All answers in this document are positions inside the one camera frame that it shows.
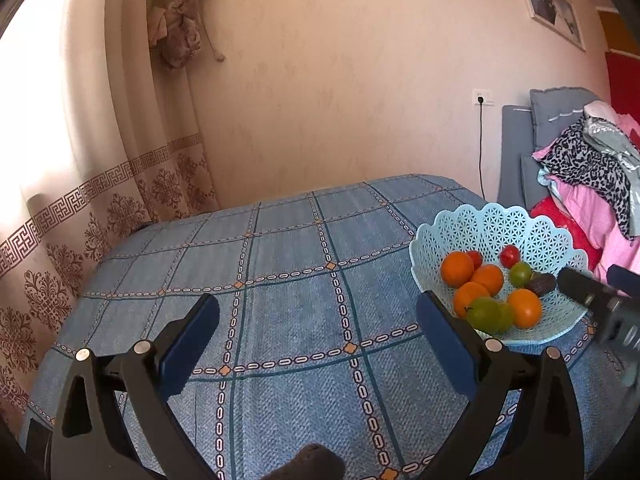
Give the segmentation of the dark brown passion fruit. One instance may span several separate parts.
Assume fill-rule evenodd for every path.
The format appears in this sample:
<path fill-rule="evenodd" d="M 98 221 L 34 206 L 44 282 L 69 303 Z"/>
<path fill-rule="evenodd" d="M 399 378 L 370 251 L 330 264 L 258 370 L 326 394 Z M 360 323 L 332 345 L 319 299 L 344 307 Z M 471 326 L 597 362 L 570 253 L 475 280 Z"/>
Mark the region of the dark brown passion fruit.
<path fill-rule="evenodd" d="M 555 290 L 556 278 L 551 273 L 534 272 L 525 288 L 535 294 L 538 298 L 548 295 L 549 292 Z"/>

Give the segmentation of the oval orange fruit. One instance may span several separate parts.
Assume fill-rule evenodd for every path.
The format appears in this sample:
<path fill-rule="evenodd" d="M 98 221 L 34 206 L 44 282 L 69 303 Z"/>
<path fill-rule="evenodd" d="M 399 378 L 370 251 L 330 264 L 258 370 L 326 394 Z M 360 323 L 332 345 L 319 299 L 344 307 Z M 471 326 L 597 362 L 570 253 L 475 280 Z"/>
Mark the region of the oval orange fruit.
<path fill-rule="evenodd" d="M 515 289 L 506 300 L 512 308 L 514 325 L 521 330 L 535 326 L 542 315 L 542 303 L 538 296 L 526 288 Z"/>

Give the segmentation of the green fruit front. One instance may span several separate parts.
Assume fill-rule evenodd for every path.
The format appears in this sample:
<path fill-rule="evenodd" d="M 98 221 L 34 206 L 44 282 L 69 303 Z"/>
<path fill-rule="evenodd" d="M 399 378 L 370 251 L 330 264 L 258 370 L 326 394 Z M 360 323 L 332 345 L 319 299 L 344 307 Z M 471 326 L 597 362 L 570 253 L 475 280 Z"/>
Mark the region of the green fruit front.
<path fill-rule="evenodd" d="M 525 287 L 532 278 L 533 270 L 525 261 L 519 261 L 511 266 L 509 282 L 515 288 Z"/>

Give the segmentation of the green fruit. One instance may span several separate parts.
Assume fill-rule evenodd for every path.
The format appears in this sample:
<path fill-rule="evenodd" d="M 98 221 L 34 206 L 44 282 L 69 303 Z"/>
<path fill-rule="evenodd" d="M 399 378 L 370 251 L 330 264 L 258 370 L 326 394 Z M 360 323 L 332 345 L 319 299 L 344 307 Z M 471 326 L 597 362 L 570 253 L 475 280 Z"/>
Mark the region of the green fruit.
<path fill-rule="evenodd" d="M 532 278 L 533 270 L 525 261 L 519 261 L 511 266 L 509 282 L 515 288 L 525 287 Z"/>
<path fill-rule="evenodd" d="M 514 310 L 507 302 L 499 302 L 500 318 L 498 322 L 498 333 L 503 334 L 510 330 L 514 324 Z"/>
<path fill-rule="evenodd" d="M 500 304 L 491 297 L 478 297 L 466 309 L 466 320 L 476 330 L 496 334 L 501 324 Z"/>

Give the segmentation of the red tomato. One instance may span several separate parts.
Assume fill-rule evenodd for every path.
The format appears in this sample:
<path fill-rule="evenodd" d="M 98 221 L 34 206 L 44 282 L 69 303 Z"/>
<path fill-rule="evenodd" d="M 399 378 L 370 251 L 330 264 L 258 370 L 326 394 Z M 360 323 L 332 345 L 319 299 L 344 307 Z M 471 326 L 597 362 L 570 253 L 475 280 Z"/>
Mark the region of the red tomato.
<path fill-rule="evenodd" d="M 483 265 L 483 262 L 484 262 L 483 256 L 477 250 L 469 250 L 468 256 L 471 258 L 475 269 L 478 269 Z"/>
<path fill-rule="evenodd" d="M 511 269 L 514 264 L 521 261 L 520 250 L 514 245 L 506 245 L 499 254 L 499 261 L 506 269 Z"/>

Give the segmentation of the green fruit back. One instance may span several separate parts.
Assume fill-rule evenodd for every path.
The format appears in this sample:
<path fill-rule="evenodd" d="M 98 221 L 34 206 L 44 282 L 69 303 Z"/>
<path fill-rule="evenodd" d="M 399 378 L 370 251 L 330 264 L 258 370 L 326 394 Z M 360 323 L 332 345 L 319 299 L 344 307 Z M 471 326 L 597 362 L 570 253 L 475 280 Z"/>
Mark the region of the green fruit back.
<path fill-rule="evenodd" d="M 466 320 L 476 330 L 496 334 L 501 324 L 500 304 L 491 297 L 478 297 L 466 309 Z"/>

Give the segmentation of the large orange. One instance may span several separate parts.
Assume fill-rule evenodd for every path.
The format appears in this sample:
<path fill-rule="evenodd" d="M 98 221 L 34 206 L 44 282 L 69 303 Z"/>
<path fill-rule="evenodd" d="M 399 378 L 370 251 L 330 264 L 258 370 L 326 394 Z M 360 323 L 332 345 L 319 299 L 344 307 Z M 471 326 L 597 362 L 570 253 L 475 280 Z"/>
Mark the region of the large orange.
<path fill-rule="evenodd" d="M 454 293 L 452 305 L 458 318 L 466 318 L 470 305 L 475 299 L 490 298 L 487 288 L 477 282 L 469 281 L 460 286 Z"/>

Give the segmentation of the small orange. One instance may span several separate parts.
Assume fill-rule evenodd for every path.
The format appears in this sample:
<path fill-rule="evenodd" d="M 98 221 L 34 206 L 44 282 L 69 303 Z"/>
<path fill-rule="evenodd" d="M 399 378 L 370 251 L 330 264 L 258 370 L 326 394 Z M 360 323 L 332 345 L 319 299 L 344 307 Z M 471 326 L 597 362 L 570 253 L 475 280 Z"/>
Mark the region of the small orange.
<path fill-rule="evenodd" d="M 474 262 L 467 252 L 450 252 L 440 265 L 440 277 L 452 288 L 459 288 L 468 282 L 474 271 Z"/>

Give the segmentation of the black chair back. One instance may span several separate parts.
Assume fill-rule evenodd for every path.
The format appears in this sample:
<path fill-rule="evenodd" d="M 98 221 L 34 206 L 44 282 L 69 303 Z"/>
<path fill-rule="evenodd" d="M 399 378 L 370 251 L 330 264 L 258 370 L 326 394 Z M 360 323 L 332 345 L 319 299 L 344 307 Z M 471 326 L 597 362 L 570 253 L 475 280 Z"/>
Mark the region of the black chair back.
<path fill-rule="evenodd" d="M 37 419 L 29 421 L 26 440 L 26 455 L 43 479 L 50 478 L 50 455 L 53 432 Z"/>

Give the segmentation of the light blue lattice basket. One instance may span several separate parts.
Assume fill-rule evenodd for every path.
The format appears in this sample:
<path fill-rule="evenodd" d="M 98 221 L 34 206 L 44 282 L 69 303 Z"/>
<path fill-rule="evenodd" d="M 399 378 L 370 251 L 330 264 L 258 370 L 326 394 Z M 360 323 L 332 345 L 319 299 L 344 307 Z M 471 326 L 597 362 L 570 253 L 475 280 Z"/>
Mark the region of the light blue lattice basket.
<path fill-rule="evenodd" d="M 443 210 L 434 221 L 423 223 L 409 245 L 411 273 L 420 292 L 431 290 L 451 314 L 454 314 L 454 288 L 447 285 L 440 267 L 450 252 L 476 250 L 484 264 L 491 264 L 503 275 L 502 289 L 496 299 L 506 301 L 515 287 L 509 282 L 509 270 L 499 255 L 508 246 L 518 248 L 521 260 L 533 271 L 558 276 L 569 266 L 589 274 L 588 257 L 574 247 L 573 237 L 567 229 L 557 228 L 545 216 L 532 218 L 524 208 L 499 204 L 486 204 L 476 209 L 469 204 L 455 211 Z M 548 344 L 572 330 L 587 313 L 557 289 L 541 298 L 541 320 L 532 328 L 510 328 L 500 338 L 509 347 Z"/>

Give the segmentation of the grey blue sofa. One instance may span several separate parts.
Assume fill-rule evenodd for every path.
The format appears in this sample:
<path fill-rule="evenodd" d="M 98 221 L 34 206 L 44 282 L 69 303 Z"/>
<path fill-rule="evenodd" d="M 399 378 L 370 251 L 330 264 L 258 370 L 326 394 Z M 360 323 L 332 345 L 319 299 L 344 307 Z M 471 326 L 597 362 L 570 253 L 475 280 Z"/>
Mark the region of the grey blue sofa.
<path fill-rule="evenodd" d="M 532 89 L 528 105 L 502 108 L 502 147 L 497 202 L 531 211 L 549 196 L 538 182 L 541 166 L 533 154 L 552 143 L 599 97 L 582 87 Z"/>

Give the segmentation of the patterned beige curtain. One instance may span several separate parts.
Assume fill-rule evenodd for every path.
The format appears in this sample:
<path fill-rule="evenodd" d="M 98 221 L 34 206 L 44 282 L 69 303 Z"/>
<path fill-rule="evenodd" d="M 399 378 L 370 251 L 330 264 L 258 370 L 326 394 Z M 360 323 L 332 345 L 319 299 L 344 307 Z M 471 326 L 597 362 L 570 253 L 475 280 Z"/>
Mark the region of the patterned beige curtain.
<path fill-rule="evenodd" d="M 3 0 L 1 419 L 90 273 L 145 222 L 218 206 L 186 80 L 200 0 Z"/>

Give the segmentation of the white wall socket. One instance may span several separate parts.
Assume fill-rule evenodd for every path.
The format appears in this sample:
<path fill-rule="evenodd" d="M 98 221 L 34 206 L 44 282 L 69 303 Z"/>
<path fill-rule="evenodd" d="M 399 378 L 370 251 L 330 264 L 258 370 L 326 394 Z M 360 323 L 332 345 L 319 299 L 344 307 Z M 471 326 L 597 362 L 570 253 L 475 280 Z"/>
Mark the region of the white wall socket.
<path fill-rule="evenodd" d="M 490 90 L 486 89 L 474 89 L 472 91 L 473 103 L 475 105 L 483 105 L 483 106 L 493 106 L 494 95 Z"/>

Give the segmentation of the red wall panel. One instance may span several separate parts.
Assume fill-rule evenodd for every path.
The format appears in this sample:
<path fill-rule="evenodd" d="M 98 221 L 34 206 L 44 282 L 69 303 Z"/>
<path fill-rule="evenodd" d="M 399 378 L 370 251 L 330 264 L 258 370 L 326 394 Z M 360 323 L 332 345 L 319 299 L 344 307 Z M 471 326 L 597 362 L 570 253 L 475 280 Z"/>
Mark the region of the red wall panel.
<path fill-rule="evenodd" d="M 605 52 L 613 107 L 639 121 L 639 43 L 620 14 L 599 9 L 608 50 Z"/>

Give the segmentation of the framed wall picture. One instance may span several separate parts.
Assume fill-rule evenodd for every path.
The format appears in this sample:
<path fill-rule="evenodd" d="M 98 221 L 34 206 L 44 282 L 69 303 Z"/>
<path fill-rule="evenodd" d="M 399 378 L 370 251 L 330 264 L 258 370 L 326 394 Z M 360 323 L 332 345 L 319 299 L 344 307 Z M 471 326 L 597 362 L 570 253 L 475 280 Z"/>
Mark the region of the framed wall picture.
<path fill-rule="evenodd" d="M 526 0 L 530 17 L 585 51 L 582 31 L 570 0 Z"/>

